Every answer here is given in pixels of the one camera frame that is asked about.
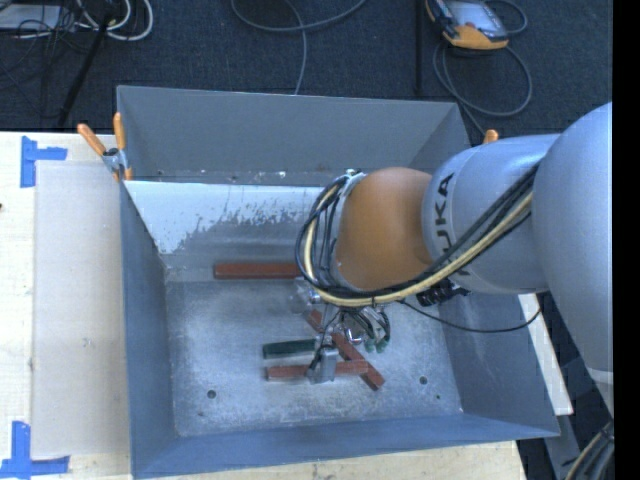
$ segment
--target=bin floor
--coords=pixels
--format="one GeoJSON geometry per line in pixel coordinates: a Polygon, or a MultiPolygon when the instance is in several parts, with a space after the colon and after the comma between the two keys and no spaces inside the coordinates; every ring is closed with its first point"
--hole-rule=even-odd
{"type": "Polygon", "coordinates": [[[179,435],[462,411],[441,326],[404,306],[386,308],[384,352],[358,347],[385,378],[373,391],[358,376],[266,380],[267,366],[311,360],[262,357],[266,343],[315,336],[292,281],[168,281],[166,290],[179,435]]]}

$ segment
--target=cable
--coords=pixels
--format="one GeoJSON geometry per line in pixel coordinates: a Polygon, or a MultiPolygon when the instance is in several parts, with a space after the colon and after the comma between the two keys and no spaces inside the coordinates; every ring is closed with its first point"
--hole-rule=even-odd
{"type": "Polygon", "coordinates": [[[463,98],[460,95],[460,93],[456,90],[456,88],[453,85],[453,81],[451,80],[451,76],[449,75],[449,69],[447,67],[447,61],[446,61],[446,51],[447,50],[444,49],[444,46],[446,44],[447,44],[446,40],[443,39],[438,44],[438,46],[436,46],[436,49],[434,50],[434,53],[433,53],[433,69],[434,69],[434,72],[436,74],[436,77],[438,78],[440,83],[444,86],[444,88],[456,100],[458,100],[458,102],[459,102],[460,106],[462,107],[462,109],[464,110],[464,112],[467,114],[469,119],[471,119],[471,121],[473,122],[474,126],[478,129],[478,131],[483,136],[484,136],[484,129],[478,124],[477,120],[471,114],[469,109],[473,109],[473,110],[475,110],[475,111],[477,111],[477,112],[479,112],[481,114],[484,114],[484,115],[487,115],[487,116],[492,116],[492,117],[511,117],[511,116],[516,115],[516,114],[519,114],[520,112],[522,112],[526,108],[526,106],[531,101],[531,97],[533,95],[533,82],[532,82],[532,79],[531,79],[531,73],[529,72],[529,68],[527,67],[525,62],[522,60],[522,58],[512,48],[506,46],[504,49],[516,59],[516,61],[518,62],[518,64],[522,68],[522,71],[525,74],[526,82],[527,82],[527,94],[526,94],[524,100],[522,101],[522,103],[520,103],[520,105],[518,105],[515,109],[504,111],[504,112],[497,112],[497,111],[485,109],[485,108],[482,108],[482,107],[480,107],[478,105],[475,105],[474,103],[470,102],[469,100],[463,98]],[[438,55],[440,54],[440,52],[442,52],[441,63],[442,63],[442,68],[444,70],[444,75],[440,72],[440,70],[438,68],[438,55]]]}
{"type": "MultiPolygon", "coordinates": [[[[127,35],[116,34],[115,32],[113,32],[116,29],[122,28],[129,21],[129,19],[131,17],[131,3],[130,3],[129,0],[123,0],[123,1],[125,3],[125,6],[126,6],[126,14],[125,14],[124,18],[122,20],[120,20],[118,23],[115,23],[115,24],[110,25],[109,27],[107,27],[106,34],[107,34],[108,37],[110,37],[112,39],[116,39],[118,41],[140,41],[141,39],[144,39],[145,37],[147,37],[151,33],[151,30],[153,29],[154,15],[153,15],[153,8],[151,7],[151,2],[149,2],[149,0],[142,0],[143,4],[145,6],[145,9],[147,11],[148,20],[149,20],[148,23],[147,23],[146,28],[144,29],[144,31],[142,31],[138,35],[127,36],[127,35]]],[[[87,25],[86,23],[82,23],[82,22],[79,21],[77,23],[77,25],[80,26],[80,27],[90,28],[91,30],[97,31],[100,28],[100,25],[87,12],[83,1],[82,0],[76,0],[76,3],[78,4],[78,6],[81,9],[82,17],[89,22],[89,24],[87,25]]]]}
{"type": "Polygon", "coordinates": [[[510,5],[511,7],[513,7],[518,12],[518,14],[520,14],[520,17],[522,18],[522,25],[520,25],[516,29],[507,30],[507,34],[509,34],[510,36],[514,36],[516,34],[520,34],[521,32],[523,32],[529,26],[529,20],[527,19],[527,15],[524,13],[524,11],[522,10],[521,7],[519,7],[518,5],[514,4],[511,0],[483,0],[483,2],[485,4],[492,3],[492,2],[504,3],[504,4],[507,4],[507,5],[510,5]]]}
{"type": "Polygon", "coordinates": [[[322,27],[324,25],[329,25],[331,23],[335,23],[335,22],[341,20],[342,18],[346,18],[350,14],[353,14],[360,7],[362,7],[366,2],[367,2],[367,0],[360,0],[351,9],[349,9],[349,10],[343,12],[343,13],[340,13],[337,16],[333,16],[331,18],[327,18],[327,19],[321,20],[321,21],[316,21],[315,23],[309,23],[307,25],[298,25],[297,27],[270,27],[270,26],[260,25],[259,23],[255,23],[253,21],[250,21],[247,18],[245,18],[244,16],[242,16],[242,14],[240,14],[238,9],[236,8],[235,0],[231,0],[231,8],[233,9],[233,12],[235,13],[235,15],[238,18],[240,18],[244,23],[246,23],[247,25],[251,25],[252,27],[259,28],[260,30],[265,30],[267,32],[299,32],[301,30],[310,30],[312,28],[318,28],[318,27],[322,27]]]}
{"type": "MultiPolygon", "coordinates": [[[[331,304],[335,304],[338,306],[347,306],[347,307],[359,307],[366,305],[375,305],[375,304],[386,304],[389,302],[394,302],[397,300],[404,299],[410,295],[415,295],[429,288],[431,285],[441,281],[445,277],[450,276],[454,272],[456,272],[459,268],[463,267],[467,263],[469,263],[475,256],[477,256],[484,249],[489,247],[514,221],[516,221],[523,212],[528,211],[529,205],[531,204],[533,194],[529,193],[518,205],[516,205],[515,209],[512,210],[503,221],[500,222],[498,226],[494,229],[486,233],[476,244],[471,246],[467,251],[465,251],[458,258],[453,260],[448,265],[441,268],[436,273],[432,274],[425,280],[414,284],[408,288],[383,294],[379,296],[372,297],[358,297],[355,295],[353,298],[351,297],[340,297],[335,296],[324,289],[318,288],[316,286],[316,292],[320,297],[329,302],[331,304]]],[[[313,234],[313,229],[315,228],[316,221],[312,221],[309,230],[307,231],[307,235],[313,234]]],[[[313,265],[310,259],[310,241],[307,240],[304,248],[304,270],[309,276],[315,280],[315,274],[313,265]]]]}
{"type": "Polygon", "coordinates": [[[398,301],[400,304],[403,304],[404,306],[407,306],[408,308],[413,309],[416,313],[420,313],[421,315],[427,316],[433,320],[436,320],[442,324],[448,325],[450,327],[454,327],[456,329],[460,329],[461,331],[467,331],[467,332],[477,332],[477,333],[482,333],[482,334],[497,334],[497,333],[503,333],[503,332],[512,332],[512,331],[517,331],[518,329],[522,329],[524,327],[527,327],[529,325],[531,325],[531,323],[533,323],[533,321],[538,318],[538,316],[540,315],[540,313],[542,312],[542,309],[538,309],[538,311],[536,311],[534,313],[534,315],[529,318],[529,320],[527,320],[526,322],[520,324],[520,325],[516,325],[514,327],[507,327],[504,329],[474,329],[473,327],[465,327],[464,325],[459,325],[459,324],[454,324],[453,322],[449,322],[448,320],[444,320],[442,318],[439,318],[435,315],[431,315],[429,313],[427,313],[426,311],[422,311],[421,309],[418,309],[417,307],[415,307],[413,304],[409,304],[406,300],[399,300],[398,301]]]}
{"type": "Polygon", "coordinates": [[[607,423],[587,444],[565,480],[602,480],[615,450],[613,421],[607,423]]]}
{"type": "Polygon", "coordinates": [[[304,24],[304,22],[302,21],[302,18],[300,16],[300,13],[298,12],[298,10],[296,9],[296,7],[293,5],[293,3],[290,0],[282,0],[284,3],[286,3],[289,8],[293,11],[293,14],[295,15],[296,19],[298,20],[298,26],[295,27],[271,27],[271,26],[267,26],[267,25],[261,25],[259,23],[255,23],[247,18],[245,18],[240,11],[238,11],[238,8],[236,7],[236,0],[231,0],[231,9],[233,10],[234,14],[238,17],[238,19],[240,19],[243,23],[257,28],[259,30],[264,30],[265,32],[278,32],[278,33],[292,33],[292,32],[300,32],[302,34],[302,63],[300,66],[300,74],[298,75],[298,82],[296,83],[296,87],[295,90],[293,92],[294,95],[299,94],[300,92],[300,87],[302,86],[302,79],[304,77],[304,72],[306,69],[306,64],[307,64],[307,31],[311,30],[311,29],[316,29],[316,28],[320,28],[322,26],[325,25],[330,25],[332,23],[335,23],[343,18],[346,18],[347,16],[349,16],[350,14],[353,14],[355,11],[357,11],[360,7],[362,7],[367,0],[360,0],[356,5],[354,5],[353,7],[351,7],[351,9],[338,14],[337,16],[333,16],[331,18],[327,18],[325,20],[321,20],[321,21],[317,21],[315,23],[309,23],[309,24],[304,24]]]}
{"type": "MultiPolygon", "coordinates": [[[[507,33],[509,35],[516,35],[519,34],[521,32],[523,32],[527,27],[528,27],[528,19],[526,14],[524,13],[524,11],[517,6],[516,4],[514,4],[513,2],[511,2],[510,0],[483,0],[484,3],[490,3],[490,2],[502,2],[502,3],[506,3],[510,6],[512,6],[521,16],[522,18],[522,24],[520,25],[520,27],[513,29],[513,30],[507,30],[507,33]]],[[[504,111],[504,112],[497,112],[497,111],[493,111],[490,109],[485,109],[482,108],[478,105],[475,105],[473,103],[471,103],[470,101],[468,101],[467,99],[463,98],[460,93],[458,93],[458,91],[455,89],[454,84],[451,80],[451,76],[449,75],[449,70],[447,67],[447,61],[446,61],[446,51],[443,47],[447,44],[447,42],[443,39],[442,42],[440,42],[437,46],[436,49],[433,52],[433,58],[432,58],[432,64],[433,64],[433,70],[436,74],[436,77],[438,78],[438,80],[440,81],[440,83],[444,86],[444,88],[458,101],[458,103],[460,104],[460,107],[462,108],[462,110],[465,112],[465,114],[467,115],[467,117],[471,120],[471,122],[473,123],[473,125],[477,128],[477,130],[480,132],[480,134],[484,137],[484,133],[485,130],[480,126],[480,124],[478,123],[478,121],[476,120],[476,118],[473,116],[473,114],[471,113],[470,109],[475,110],[476,112],[479,112],[481,114],[487,115],[487,116],[491,116],[491,117],[511,117],[514,116],[516,114],[519,114],[520,112],[522,112],[526,106],[529,104],[529,102],[531,101],[531,97],[533,94],[533,82],[531,79],[531,73],[529,72],[529,68],[527,67],[527,65],[525,64],[524,60],[522,60],[522,58],[509,46],[504,47],[504,49],[515,58],[515,60],[518,62],[519,66],[522,68],[522,71],[525,74],[526,77],[526,86],[527,86],[527,94],[524,98],[524,100],[522,101],[522,103],[520,103],[520,105],[518,105],[515,109],[513,110],[509,110],[509,111],[504,111]],[[440,54],[440,52],[442,51],[442,58],[440,59],[440,63],[442,65],[442,69],[444,71],[444,74],[442,74],[438,68],[438,55],[440,54]]]]}
{"type": "Polygon", "coordinates": [[[463,268],[474,258],[482,254],[489,246],[501,240],[506,234],[512,232],[517,226],[522,224],[529,216],[529,203],[532,198],[532,187],[537,172],[538,165],[532,166],[523,176],[521,176],[511,187],[509,187],[473,225],[457,240],[447,251],[437,258],[433,264],[418,277],[387,287],[381,290],[369,292],[355,291],[347,287],[340,286],[335,281],[333,284],[323,283],[316,270],[330,270],[330,265],[316,266],[313,250],[316,242],[317,221],[323,212],[327,211],[330,205],[334,204],[340,197],[341,190],[344,189],[350,175],[344,175],[334,180],[324,188],[316,199],[307,221],[303,224],[295,248],[295,260],[303,277],[314,286],[317,293],[327,302],[337,305],[358,307],[362,305],[374,305],[376,303],[392,302],[403,299],[406,295],[414,295],[430,288],[432,285],[463,268]],[[484,230],[482,235],[472,241],[473,236],[481,227],[498,212],[498,216],[484,230]],[[304,243],[304,254],[300,248],[304,243]],[[453,258],[463,246],[472,245],[463,252],[457,259],[449,263],[446,267],[441,267],[453,258]]]}

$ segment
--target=gray metal bin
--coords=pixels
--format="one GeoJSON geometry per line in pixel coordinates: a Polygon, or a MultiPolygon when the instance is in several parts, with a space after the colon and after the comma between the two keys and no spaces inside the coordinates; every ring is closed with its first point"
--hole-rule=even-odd
{"type": "MultiPolygon", "coordinates": [[[[401,305],[363,355],[385,377],[273,382],[265,343],[314,336],[298,281],[214,279],[228,261],[293,261],[321,187],[347,168],[432,172],[469,147],[446,102],[122,86],[134,180],[121,184],[135,478],[559,433],[529,331],[476,334],[401,305]]],[[[515,296],[432,309],[472,327],[522,323],[515,296]]]]}

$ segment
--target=wooden block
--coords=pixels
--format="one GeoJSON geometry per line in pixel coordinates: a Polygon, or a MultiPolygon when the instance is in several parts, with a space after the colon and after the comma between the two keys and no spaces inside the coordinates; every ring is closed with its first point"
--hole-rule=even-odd
{"type": "Polygon", "coordinates": [[[300,270],[295,263],[218,263],[216,279],[295,279],[300,270]]]}
{"type": "MultiPolygon", "coordinates": [[[[336,375],[363,375],[371,368],[367,361],[342,361],[336,364],[336,375]]],[[[270,366],[267,368],[267,380],[285,380],[304,377],[308,364],[270,366]]]]}

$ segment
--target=white table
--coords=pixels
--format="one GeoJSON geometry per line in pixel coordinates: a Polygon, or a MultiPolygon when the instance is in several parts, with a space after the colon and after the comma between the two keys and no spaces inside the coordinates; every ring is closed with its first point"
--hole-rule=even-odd
{"type": "MultiPolygon", "coordinates": [[[[71,456],[58,478],[130,478],[117,188],[79,135],[0,132],[0,459],[22,421],[32,459],[71,456]],[[36,162],[30,188],[20,188],[23,135],[67,149],[64,161],[36,162]]],[[[521,302],[537,309],[533,295],[521,302]]],[[[543,319],[530,331],[556,414],[570,414],[543,319]]],[[[526,477],[516,443],[503,442],[181,478],[526,477]]]]}

